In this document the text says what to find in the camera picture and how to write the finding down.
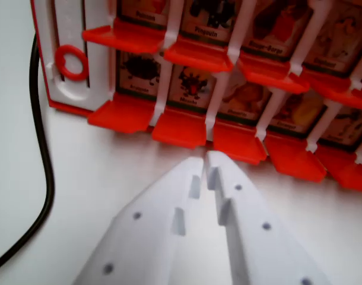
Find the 3d-printed plastic part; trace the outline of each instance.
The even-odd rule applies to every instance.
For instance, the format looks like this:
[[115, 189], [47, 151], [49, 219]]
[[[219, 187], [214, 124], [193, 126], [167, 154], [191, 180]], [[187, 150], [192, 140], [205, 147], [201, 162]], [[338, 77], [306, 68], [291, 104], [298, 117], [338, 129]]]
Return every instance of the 3d-printed plastic part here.
[[149, 186], [112, 221], [74, 285], [168, 284], [188, 198], [199, 198], [203, 160], [190, 157]]
[[[329, 285], [282, 228], [259, 191], [225, 154], [207, 154], [208, 188], [226, 227], [233, 285]], [[74, 285], [165, 285], [176, 236], [186, 233], [187, 198], [199, 198], [203, 161], [181, 162], [112, 221]]]
[[305, 250], [282, 228], [249, 178], [225, 154], [207, 154], [208, 188], [226, 227], [233, 285], [330, 284]]

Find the screw hole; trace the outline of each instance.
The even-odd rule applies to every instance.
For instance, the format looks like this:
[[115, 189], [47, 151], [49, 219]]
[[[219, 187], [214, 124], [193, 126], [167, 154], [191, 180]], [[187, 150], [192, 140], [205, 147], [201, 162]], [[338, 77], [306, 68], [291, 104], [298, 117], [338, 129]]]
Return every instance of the screw hole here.
[[103, 274], [109, 275], [112, 271], [114, 271], [114, 265], [112, 263], [107, 263], [103, 267]]
[[301, 284], [302, 285], [313, 285], [313, 282], [311, 282], [309, 278], [303, 278], [301, 280]]
[[265, 222], [263, 225], [262, 225], [263, 229], [265, 230], [270, 230], [271, 229], [271, 224], [268, 223], [268, 222]]
[[140, 212], [136, 212], [135, 214], [134, 214], [134, 220], [138, 220], [138, 219], [140, 219], [141, 218], [141, 213]]

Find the white plastic frame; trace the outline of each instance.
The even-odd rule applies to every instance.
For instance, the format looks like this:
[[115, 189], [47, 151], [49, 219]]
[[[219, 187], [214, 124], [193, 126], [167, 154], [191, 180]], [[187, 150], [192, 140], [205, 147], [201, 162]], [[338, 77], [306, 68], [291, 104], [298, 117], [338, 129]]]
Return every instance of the white plastic frame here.
[[[87, 42], [84, 44], [81, 38], [82, 26], [82, 6], [81, 1], [55, 0], [56, 24], [58, 28], [59, 45], [73, 45], [83, 52], [87, 47], [89, 63], [89, 83], [87, 81], [71, 81], [65, 78], [61, 80], [57, 68], [54, 64], [54, 54], [56, 49], [54, 20], [52, 18], [51, 0], [32, 0], [35, 18], [37, 21], [37, 33], [40, 38], [40, 46], [43, 57], [43, 65], [47, 78], [47, 86], [50, 98], [53, 101], [80, 107], [87, 110], [96, 110], [103, 103], [111, 100], [115, 92], [115, 50], [103, 45]], [[313, 9], [313, 15], [290, 59], [290, 72], [300, 75], [302, 63], [309, 52], [314, 40], [324, 24], [329, 14], [334, 0], [309, 0], [309, 6]], [[169, 48], [177, 40], [180, 23], [182, 19], [184, 0], [170, 0], [169, 21], [161, 50]], [[227, 55], [233, 64], [236, 64], [240, 55], [240, 48], [247, 34], [256, 0], [243, 0], [239, 10], [236, 25], [232, 32], [227, 48]], [[112, 25], [116, 12], [116, 1], [84, 0], [85, 28], [93, 29], [100, 26]], [[164, 112], [167, 102], [170, 80], [172, 76], [173, 64], [165, 61], [160, 56], [161, 51], [154, 55], [161, 64], [160, 82], [158, 85], [158, 95], [154, 108], [154, 115], [150, 122], [155, 126], [160, 115]], [[69, 56], [66, 57], [66, 67], [71, 71], [80, 69], [79, 60]], [[227, 88], [231, 73], [220, 72], [213, 74], [217, 79], [215, 88], [209, 103], [205, 124], [207, 128], [207, 140], [213, 140], [212, 129], [215, 118], [220, 107], [222, 97]], [[350, 76], [351, 88], [362, 88], [362, 59]], [[259, 122], [256, 126], [256, 136], [262, 141], [266, 136], [266, 129], [280, 107], [285, 91], [277, 88], [270, 88], [272, 96], [267, 104]], [[341, 105], [330, 100], [325, 100], [327, 110], [321, 117], [318, 124], [313, 128], [307, 137], [307, 151], [314, 152], [317, 149], [317, 141], [326, 130], [331, 120], [340, 110]], [[362, 145], [356, 151], [357, 162], [362, 162]]]
[[[302, 63], [308, 54], [310, 48], [314, 44], [316, 36], [321, 30], [331, 8], [334, 0], [309, 0], [309, 6], [313, 10], [313, 15], [309, 20], [309, 23], [290, 59], [290, 71], [297, 75], [302, 72]], [[252, 15], [256, 6], [256, 0], [243, 0], [242, 6], [240, 7], [237, 23], [234, 27], [231, 35], [230, 43], [228, 45], [227, 54], [232, 63], [235, 65], [240, 54], [240, 48], [243, 40], [247, 35]], [[206, 116], [207, 126], [207, 139], [212, 140], [213, 134], [212, 129], [215, 124], [215, 117], [220, 107], [223, 95], [227, 89], [227, 84], [230, 79], [230, 74], [226, 75], [221, 72], [216, 75], [217, 84], [215, 85], [214, 92], [209, 104], [209, 108]], [[280, 108], [282, 100], [286, 94], [286, 91], [268, 87], [272, 92], [271, 98], [262, 113], [259, 122], [256, 125], [256, 137], [261, 141], [266, 136], [266, 129], [271, 122], [272, 118], [276, 114], [276, 111]]]

